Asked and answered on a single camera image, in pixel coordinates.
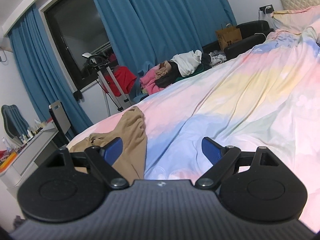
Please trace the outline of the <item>tan garment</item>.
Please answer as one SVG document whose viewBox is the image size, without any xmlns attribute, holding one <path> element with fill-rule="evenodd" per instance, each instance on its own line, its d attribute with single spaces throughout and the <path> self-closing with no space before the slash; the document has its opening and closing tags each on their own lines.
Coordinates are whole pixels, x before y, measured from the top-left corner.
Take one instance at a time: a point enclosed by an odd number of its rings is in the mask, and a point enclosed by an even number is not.
<svg viewBox="0 0 320 240">
<path fill-rule="evenodd" d="M 92 133 L 70 148 L 70 152 L 82 152 L 91 146 L 104 147 L 112 140 L 121 140 L 122 150 L 110 150 L 111 166 L 130 184 L 144 178 L 147 135 L 144 114 L 134 106 L 120 118 L 114 130 L 107 133 Z"/>
</svg>

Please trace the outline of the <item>black and white chair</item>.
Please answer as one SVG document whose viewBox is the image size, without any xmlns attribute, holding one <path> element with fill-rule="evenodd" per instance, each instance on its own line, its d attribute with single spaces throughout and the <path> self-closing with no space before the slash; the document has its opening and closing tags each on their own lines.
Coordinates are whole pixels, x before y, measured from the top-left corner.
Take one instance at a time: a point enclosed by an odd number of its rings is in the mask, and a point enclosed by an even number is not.
<svg viewBox="0 0 320 240">
<path fill-rule="evenodd" d="M 49 114 L 52 117 L 58 132 L 61 134 L 65 145 L 68 145 L 70 140 L 67 138 L 66 134 L 71 129 L 71 123 L 60 100 L 49 105 Z"/>
</svg>

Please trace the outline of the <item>silver tripod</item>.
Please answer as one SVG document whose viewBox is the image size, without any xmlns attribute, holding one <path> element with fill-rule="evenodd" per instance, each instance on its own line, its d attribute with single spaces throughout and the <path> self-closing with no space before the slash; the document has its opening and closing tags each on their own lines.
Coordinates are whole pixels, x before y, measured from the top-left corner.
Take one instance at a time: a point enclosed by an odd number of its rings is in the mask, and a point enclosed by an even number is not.
<svg viewBox="0 0 320 240">
<path fill-rule="evenodd" d="M 122 112 L 132 106 L 132 102 L 124 93 L 120 83 L 115 77 L 115 72 L 119 68 L 116 61 L 109 61 L 103 54 L 91 54 L 85 52 L 82 57 L 86 59 L 85 70 L 89 73 L 96 72 L 97 83 L 103 91 L 104 102 L 107 109 L 107 116 L 111 116 L 110 102 L 113 103 L 117 112 Z"/>
</svg>

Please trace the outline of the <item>red garment on tripod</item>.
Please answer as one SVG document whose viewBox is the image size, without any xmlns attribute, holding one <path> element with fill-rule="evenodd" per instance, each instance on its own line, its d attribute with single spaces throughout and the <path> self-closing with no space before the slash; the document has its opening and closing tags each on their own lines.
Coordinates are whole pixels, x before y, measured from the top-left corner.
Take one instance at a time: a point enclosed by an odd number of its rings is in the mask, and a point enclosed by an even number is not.
<svg viewBox="0 0 320 240">
<path fill-rule="evenodd" d="M 125 94 L 129 94 L 133 85 L 135 84 L 137 77 L 125 66 L 116 66 L 114 70 L 112 70 L 112 73 L 114 74 L 114 77 L 119 83 L 123 92 Z M 119 89 L 117 88 L 116 84 L 114 83 L 108 72 L 104 74 L 104 78 L 106 79 L 114 96 L 121 96 Z"/>
</svg>

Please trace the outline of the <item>pink garment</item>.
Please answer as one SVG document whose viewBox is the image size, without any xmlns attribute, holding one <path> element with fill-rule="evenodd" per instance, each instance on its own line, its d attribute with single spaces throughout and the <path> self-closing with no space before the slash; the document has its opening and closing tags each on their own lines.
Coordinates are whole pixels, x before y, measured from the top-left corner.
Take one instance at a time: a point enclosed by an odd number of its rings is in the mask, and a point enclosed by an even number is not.
<svg viewBox="0 0 320 240">
<path fill-rule="evenodd" d="M 143 77 L 140 78 L 140 86 L 148 95 L 158 93 L 165 89 L 158 87 L 155 83 L 156 71 L 159 69 L 159 64 L 151 68 Z"/>
</svg>

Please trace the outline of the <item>black garment in pile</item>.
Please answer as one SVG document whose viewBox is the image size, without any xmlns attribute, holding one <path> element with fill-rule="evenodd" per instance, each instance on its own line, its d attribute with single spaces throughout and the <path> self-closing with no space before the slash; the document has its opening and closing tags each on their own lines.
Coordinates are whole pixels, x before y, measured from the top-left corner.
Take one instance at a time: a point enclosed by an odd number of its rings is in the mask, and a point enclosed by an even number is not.
<svg viewBox="0 0 320 240">
<path fill-rule="evenodd" d="M 182 77 L 178 69 L 177 63 L 173 61 L 164 61 L 160 64 L 156 71 L 155 84 L 159 88 L 166 88 L 176 82 L 178 78 Z"/>
</svg>

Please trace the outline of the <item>white desk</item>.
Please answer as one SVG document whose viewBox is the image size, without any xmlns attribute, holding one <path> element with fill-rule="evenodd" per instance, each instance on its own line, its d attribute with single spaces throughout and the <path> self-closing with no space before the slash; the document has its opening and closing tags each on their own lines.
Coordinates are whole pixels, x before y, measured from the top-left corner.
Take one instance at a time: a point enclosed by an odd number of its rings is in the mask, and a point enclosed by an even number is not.
<svg viewBox="0 0 320 240">
<path fill-rule="evenodd" d="M 1 172 L 1 181 L 7 191 L 17 197 L 19 187 L 55 150 L 53 142 L 58 130 L 54 123 L 49 122 L 29 141 L 11 163 Z"/>
</svg>

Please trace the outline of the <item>white garment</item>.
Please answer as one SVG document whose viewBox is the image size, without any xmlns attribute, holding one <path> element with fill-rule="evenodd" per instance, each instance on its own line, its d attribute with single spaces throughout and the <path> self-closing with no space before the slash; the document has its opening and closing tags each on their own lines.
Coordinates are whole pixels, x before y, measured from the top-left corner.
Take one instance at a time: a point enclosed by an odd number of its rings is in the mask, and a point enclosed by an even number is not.
<svg viewBox="0 0 320 240">
<path fill-rule="evenodd" d="M 187 53 L 176 54 L 170 60 L 177 64 L 178 70 L 182 77 L 187 77 L 195 72 L 201 64 L 202 51 L 189 51 Z"/>
</svg>

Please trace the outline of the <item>blue curtain beside desk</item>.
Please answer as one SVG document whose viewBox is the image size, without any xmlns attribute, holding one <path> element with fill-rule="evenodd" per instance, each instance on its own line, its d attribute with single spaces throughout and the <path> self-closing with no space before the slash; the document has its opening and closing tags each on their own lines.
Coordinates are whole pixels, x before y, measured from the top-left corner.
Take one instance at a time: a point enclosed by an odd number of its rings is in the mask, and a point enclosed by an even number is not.
<svg viewBox="0 0 320 240">
<path fill-rule="evenodd" d="M 14 24 L 8 37 L 18 72 L 39 119 L 48 120 L 49 105 L 59 100 L 73 126 L 72 135 L 92 126 L 69 88 L 35 5 Z"/>
</svg>

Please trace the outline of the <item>brown paper bag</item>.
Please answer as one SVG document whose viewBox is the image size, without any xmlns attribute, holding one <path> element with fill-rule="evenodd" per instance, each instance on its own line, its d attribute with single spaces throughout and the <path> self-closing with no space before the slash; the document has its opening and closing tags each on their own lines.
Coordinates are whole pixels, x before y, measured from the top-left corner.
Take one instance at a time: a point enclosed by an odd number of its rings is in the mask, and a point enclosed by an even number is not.
<svg viewBox="0 0 320 240">
<path fill-rule="evenodd" d="M 242 40 L 240 29 L 230 23 L 227 23 L 225 28 L 217 30 L 215 33 L 221 50 Z"/>
</svg>

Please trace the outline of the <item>black sofa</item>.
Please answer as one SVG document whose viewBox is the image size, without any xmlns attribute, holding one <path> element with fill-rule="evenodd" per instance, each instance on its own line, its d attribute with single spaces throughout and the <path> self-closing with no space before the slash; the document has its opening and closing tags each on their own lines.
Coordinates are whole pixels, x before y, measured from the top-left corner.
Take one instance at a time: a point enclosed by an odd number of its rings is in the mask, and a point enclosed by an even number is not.
<svg viewBox="0 0 320 240">
<path fill-rule="evenodd" d="M 218 40 L 205 45 L 202 47 L 202 56 L 204 57 L 205 63 L 210 62 L 210 53 L 215 50 L 217 50 L 218 53 L 223 53 L 227 61 L 234 59 L 240 54 L 252 49 L 254 46 L 265 42 L 268 34 L 274 31 L 265 20 L 246 22 L 235 27 L 240 29 L 242 40 L 228 46 L 224 50 L 220 49 Z"/>
</svg>

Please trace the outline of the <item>dark window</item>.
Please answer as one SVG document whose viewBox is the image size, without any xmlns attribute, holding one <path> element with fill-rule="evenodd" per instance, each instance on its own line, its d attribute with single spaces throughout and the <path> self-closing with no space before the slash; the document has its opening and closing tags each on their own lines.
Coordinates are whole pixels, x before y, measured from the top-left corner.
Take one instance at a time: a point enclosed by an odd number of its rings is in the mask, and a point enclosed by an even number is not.
<svg viewBox="0 0 320 240">
<path fill-rule="evenodd" d="M 84 53 L 110 56 L 111 43 L 93 0 L 41 0 L 50 42 L 73 92 L 95 81 Z"/>
</svg>

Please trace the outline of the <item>blue curtain beside sofa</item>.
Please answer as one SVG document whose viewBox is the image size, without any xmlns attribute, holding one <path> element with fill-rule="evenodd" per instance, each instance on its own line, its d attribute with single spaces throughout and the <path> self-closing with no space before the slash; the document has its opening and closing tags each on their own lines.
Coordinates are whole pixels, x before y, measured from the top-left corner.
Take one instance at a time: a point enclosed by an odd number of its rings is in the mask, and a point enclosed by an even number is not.
<svg viewBox="0 0 320 240">
<path fill-rule="evenodd" d="M 137 76 L 216 41 L 236 20 L 228 0 L 93 0 L 118 62 Z"/>
</svg>

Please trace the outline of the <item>pastel pillow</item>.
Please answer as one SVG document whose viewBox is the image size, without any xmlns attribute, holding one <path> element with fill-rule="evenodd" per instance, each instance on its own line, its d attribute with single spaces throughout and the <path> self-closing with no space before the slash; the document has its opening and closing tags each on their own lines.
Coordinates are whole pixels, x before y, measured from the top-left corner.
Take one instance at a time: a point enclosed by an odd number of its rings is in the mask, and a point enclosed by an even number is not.
<svg viewBox="0 0 320 240">
<path fill-rule="evenodd" d="M 300 10 L 274 11 L 271 17 L 276 29 L 300 34 L 306 27 L 319 20 L 319 5 Z"/>
</svg>

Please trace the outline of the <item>wall mirror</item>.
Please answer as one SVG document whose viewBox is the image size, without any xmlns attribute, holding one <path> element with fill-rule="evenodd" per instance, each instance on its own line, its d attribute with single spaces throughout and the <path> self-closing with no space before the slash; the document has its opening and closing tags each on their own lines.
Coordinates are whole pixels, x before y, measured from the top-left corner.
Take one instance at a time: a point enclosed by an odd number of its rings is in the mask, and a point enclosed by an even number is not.
<svg viewBox="0 0 320 240">
<path fill-rule="evenodd" d="M 29 124 L 21 115 L 20 110 L 16 105 L 3 105 L 1 114 L 4 122 L 4 129 L 7 135 L 13 139 L 28 135 Z"/>
</svg>

